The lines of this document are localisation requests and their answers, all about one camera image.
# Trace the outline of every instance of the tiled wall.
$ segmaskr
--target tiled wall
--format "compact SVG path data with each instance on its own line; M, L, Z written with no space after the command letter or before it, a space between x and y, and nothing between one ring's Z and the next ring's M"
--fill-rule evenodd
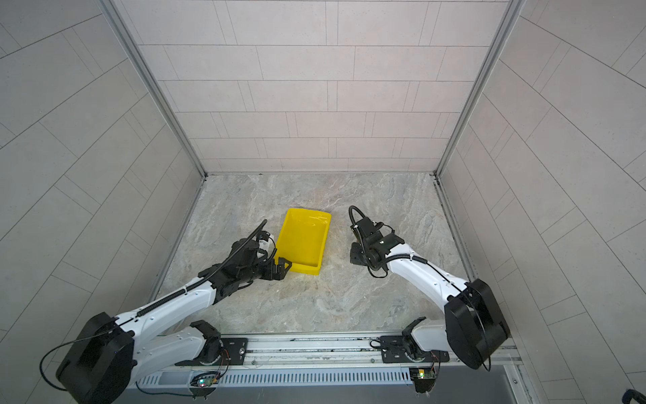
M115 3L209 172L434 170L506 8Z
M543 402L646 392L645 27L528 0L442 177Z
M0 401L70 402L41 356L145 302L199 184L93 0L0 2Z

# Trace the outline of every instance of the yellow tray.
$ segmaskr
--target yellow tray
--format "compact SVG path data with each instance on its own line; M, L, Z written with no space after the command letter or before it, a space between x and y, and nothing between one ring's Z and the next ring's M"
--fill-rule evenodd
M331 219L325 212L289 209L276 241L276 263L283 257L293 263L290 271L318 275Z

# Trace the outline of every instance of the metal base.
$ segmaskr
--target metal base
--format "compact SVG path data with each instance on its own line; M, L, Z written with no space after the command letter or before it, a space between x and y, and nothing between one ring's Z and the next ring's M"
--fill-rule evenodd
M427 353L420 360L414 361L408 357L404 350L404 337L402 335L382 335L379 339L388 342L389 347L381 351L381 359L384 363L433 363L437 362L431 353ZM449 362L448 352L432 351L440 362Z

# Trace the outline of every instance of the wire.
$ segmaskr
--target wire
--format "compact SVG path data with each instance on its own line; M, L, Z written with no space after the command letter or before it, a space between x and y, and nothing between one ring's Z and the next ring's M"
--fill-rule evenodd
M38 369L39 369L39 370L40 370L40 372L41 372L41 376L43 377L43 380L45 380L45 382L46 382L48 385L50 385L51 387L54 387L56 390L60 390L60 391L67 391L67 389L66 389L66 388L58 387L57 385L53 384L51 381L49 381L49 379L47 378L47 376L45 376L45 372L43 371L43 362L45 362L45 358L47 357L47 355L51 354L53 351L57 350L58 348L61 348L61 347L65 346L65 345L69 345L69 344L77 343L77 342L80 342L80 341L86 341L87 339L92 339L92 338L95 338L95 337L100 337L101 335L105 335L105 334L107 334L107 333L110 333L110 332L112 332L112 331L115 331L117 328L121 327L121 326L122 326L122 325L124 325L124 324L127 324L127 323L131 322L132 320L133 320L133 319L129 319L128 321L125 321L124 323L118 324L118 325L116 325L116 326L112 327L111 329L106 330L106 331L101 332L101 333L98 333L98 334L96 334L96 335L92 335L92 336L90 336L90 337L86 337L86 338L79 338L79 339L75 339L75 340L73 340L73 341L66 342L66 343L64 343L64 344L60 344L59 346L57 346L57 347L55 347L55 348L52 348L52 349L50 349L49 351L47 351L47 353L46 353L45 355L43 355L43 357L41 358L40 363L38 364Z
M178 394L178 393L167 393L167 392L165 392L165 393L151 393L149 391L143 391L141 389L141 387L139 387L139 382L138 381L135 381L134 385L137 386L137 390L139 390L140 392L142 392L144 394L148 394L149 396L161 396L163 394L168 394L169 396L193 397L193 398L195 398L195 396L193 394Z

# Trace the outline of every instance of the gray marble surface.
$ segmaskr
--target gray marble surface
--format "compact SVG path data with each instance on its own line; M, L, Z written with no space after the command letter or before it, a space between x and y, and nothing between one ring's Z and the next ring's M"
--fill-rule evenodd
M443 318L402 277L374 279L350 264L349 205L391 225L419 255L466 279L429 174L218 175L207 180L160 295L224 260L231 244L262 219L277 236L287 209L303 207L332 214L319 276L289 272L283 281L257 280L182 326L204 319L223 334L400 330L422 315Z

